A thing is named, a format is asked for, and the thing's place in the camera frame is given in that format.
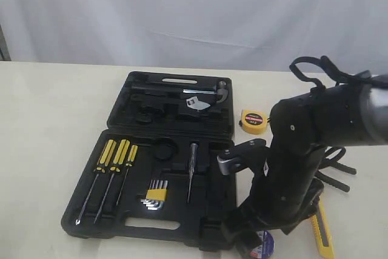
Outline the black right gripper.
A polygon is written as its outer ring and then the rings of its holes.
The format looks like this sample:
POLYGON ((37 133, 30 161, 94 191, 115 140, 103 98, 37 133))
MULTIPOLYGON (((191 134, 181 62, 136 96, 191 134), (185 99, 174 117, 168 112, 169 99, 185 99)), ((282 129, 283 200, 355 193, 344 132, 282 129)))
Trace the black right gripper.
POLYGON ((264 230, 280 229, 287 235, 316 212, 311 204, 323 183, 314 176, 325 150, 317 146, 297 155, 280 142, 271 142, 267 175, 254 179, 248 198, 221 223, 224 238, 236 243, 240 256, 250 256, 263 245, 264 230))

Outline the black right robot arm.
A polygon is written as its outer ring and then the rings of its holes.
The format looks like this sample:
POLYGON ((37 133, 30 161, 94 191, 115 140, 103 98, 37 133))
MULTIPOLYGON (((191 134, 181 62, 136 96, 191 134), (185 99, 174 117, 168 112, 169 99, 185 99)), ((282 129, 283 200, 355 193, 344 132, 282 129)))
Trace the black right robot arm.
POLYGON ((324 185, 316 173, 331 150, 387 144, 387 76, 360 77, 280 100, 270 111, 270 143, 256 138, 218 155, 224 175, 253 172, 248 197, 221 224, 243 258, 262 243, 259 231, 289 234, 317 213, 324 185))

